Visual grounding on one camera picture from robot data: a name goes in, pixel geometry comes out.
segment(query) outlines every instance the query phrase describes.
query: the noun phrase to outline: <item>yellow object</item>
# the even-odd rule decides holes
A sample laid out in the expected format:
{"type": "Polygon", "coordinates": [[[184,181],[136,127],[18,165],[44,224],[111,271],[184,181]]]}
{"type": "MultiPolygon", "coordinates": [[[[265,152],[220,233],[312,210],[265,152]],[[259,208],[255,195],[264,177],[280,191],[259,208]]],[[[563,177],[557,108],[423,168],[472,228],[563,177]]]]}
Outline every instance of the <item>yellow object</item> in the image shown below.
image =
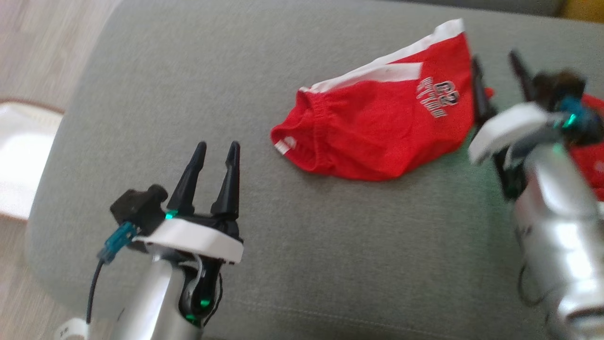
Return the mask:
{"type": "Polygon", "coordinates": [[[562,16],[568,19],[604,23],[604,0],[567,0],[562,16]]]}

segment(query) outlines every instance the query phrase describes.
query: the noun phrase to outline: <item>wooden floor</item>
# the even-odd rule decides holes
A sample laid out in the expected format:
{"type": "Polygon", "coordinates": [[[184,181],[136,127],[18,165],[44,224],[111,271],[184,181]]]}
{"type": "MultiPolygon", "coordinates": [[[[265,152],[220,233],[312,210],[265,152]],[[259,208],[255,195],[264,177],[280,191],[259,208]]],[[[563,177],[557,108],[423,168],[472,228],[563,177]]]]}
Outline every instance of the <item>wooden floor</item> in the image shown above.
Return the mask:
{"type": "MultiPolygon", "coordinates": [[[[0,0],[0,100],[69,105],[98,34],[120,0],[0,0]]],[[[0,340],[50,340],[79,315],[37,285],[24,258],[25,222],[0,215],[0,340]]],[[[108,339],[93,322],[92,339],[108,339]]]]}

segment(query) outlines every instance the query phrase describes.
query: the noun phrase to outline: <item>black cable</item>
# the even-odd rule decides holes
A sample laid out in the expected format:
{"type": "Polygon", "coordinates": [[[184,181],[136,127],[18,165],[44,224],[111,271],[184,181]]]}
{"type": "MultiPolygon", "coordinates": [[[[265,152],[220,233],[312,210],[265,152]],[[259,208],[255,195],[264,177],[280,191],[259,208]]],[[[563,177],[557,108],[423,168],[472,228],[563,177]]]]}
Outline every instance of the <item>black cable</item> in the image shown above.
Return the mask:
{"type": "Polygon", "coordinates": [[[204,327],[205,327],[205,325],[208,324],[208,321],[210,320],[210,318],[216,313],[216,311],[218,310],[218,305],[220,304],[220,300],[222,300],[222,274],[221,273],[218,273],[218,285],[219,285],[218,299],[216,300],[216,305],[214,305],[214,309],[212,309],[212,312],[210,312],[210,315],[208,315],[208,317],[205,319],[204,327]]]}
{"type": "Polygon", "coordinates": [[[527,268],[527,263],[524,262],[522,264],[522,267],[520,268],[520,273],[518,273],[518,282],[516,283],[516,289],[518,290],[518,297],[520,298],[520,301],[522,301],[522,304],[527,306],[527,307],[536,307],[538,306],[541,302],[543,302],[543,300],[545,299],[545,296],[542,296],[536,300],[532,300],[529,297],[527,297],[526,293],[524,292],[524,287],[522,286],[522,278],[524,277],[524,271],[527,268]]]}
{"type": "Polygon", "coordinates": [[[90,325],[92,319],[92,300],[94,299],[94,290],[97,288],[98,274],[101,273],[101,268],[105,262],[100,260],[97,265],[97,270],[94,272],[92,277],[92,283],[90,283],[90,293],[88,294],[88,308],[86,308],[86,323],[90,325]]]}

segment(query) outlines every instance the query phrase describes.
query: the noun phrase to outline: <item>gray upholstered ottoman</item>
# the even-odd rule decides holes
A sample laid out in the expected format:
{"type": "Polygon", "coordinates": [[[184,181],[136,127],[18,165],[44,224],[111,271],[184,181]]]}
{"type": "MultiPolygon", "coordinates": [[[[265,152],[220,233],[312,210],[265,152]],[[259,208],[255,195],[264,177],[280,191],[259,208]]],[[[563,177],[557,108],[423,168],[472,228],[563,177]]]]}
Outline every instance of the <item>gray upholstered ottoman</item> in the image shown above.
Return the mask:
{"type": "MultiPolygon", "coordinates": [[[[95,255],[129,188],[171,191],[208,142],[196,206],[209,209],[242,145],[243,261],[223,270],[207,328],[224,339],[542,339],[516,298],[520,258],[489,166],[459,150],[399,180],[301,172],[271,145],[299,87],[338,76],[464,18],[501,107],[507,64],[572,66],[604,96],[604,27],[383,1],[127,0],[102,34],[59,129],[28,226],[33,272],[83,313],[95,255]]],[[[95,316],[114,318],[150,258],[103,270],[95,316]]]]}

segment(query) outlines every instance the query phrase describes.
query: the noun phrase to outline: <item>red garment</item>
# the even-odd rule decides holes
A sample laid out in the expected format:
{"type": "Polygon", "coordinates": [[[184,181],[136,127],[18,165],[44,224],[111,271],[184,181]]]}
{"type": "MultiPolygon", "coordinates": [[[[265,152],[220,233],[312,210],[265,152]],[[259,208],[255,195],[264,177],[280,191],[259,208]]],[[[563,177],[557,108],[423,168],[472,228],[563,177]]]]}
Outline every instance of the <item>red garment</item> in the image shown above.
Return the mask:
{"type": "MultiPolygon", "coordinates": [[[[584,94],[581,101],[600,113],[604,112],[604,101],[598,98],[584,94]]],[[[570,154],[598,199],[604,201],[604,143],[575,146],[570,149],[570,154]]]]}
{"type": "Polygon", "coordinates": [[[388,180],[457,150],[474,122],[461,19],[347,74],[301,88],[275,147],[301,169],[388,180]]]}

